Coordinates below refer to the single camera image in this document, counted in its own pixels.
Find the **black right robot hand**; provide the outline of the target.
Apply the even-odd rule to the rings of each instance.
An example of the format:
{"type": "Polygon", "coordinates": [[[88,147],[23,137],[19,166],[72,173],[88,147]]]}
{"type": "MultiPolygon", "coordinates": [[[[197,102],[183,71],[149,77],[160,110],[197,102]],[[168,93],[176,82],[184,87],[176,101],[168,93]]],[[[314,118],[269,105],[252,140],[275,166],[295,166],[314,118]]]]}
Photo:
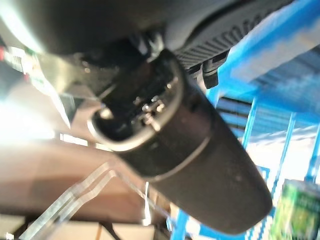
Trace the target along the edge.
{"type": "Polygon", "coordinates": [[[189,215],[236,235],[271,194],[193,80],[288,0],[3,0],[0,18],[58,93],[83,84],[109,110],[88,129],[189,215]]]}

